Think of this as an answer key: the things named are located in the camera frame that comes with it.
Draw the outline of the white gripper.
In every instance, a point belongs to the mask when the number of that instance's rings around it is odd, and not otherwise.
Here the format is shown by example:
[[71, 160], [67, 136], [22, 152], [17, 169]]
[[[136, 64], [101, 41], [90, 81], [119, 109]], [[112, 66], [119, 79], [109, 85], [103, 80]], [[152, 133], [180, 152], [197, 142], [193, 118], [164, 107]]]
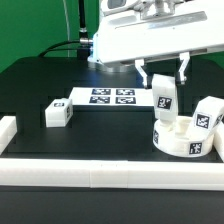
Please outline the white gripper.
[[224, 0], [140, 0], [126, 11], [103, 14], [95, 47], [105, 64], [137, 59], [145, 89], [143, 59], [179, 56], [177, 83], [184, 85], [190, 54], [224, 50]]

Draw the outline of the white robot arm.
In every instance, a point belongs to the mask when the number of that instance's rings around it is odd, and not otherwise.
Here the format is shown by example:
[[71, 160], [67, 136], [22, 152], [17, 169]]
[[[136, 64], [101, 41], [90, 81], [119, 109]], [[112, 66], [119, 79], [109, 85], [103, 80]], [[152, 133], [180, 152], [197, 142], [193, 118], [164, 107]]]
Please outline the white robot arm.
[[102, 0], [91, 62], [133, 64], [177, 58], [176, 82], [194, 55], [224, 51], [224, 0]]

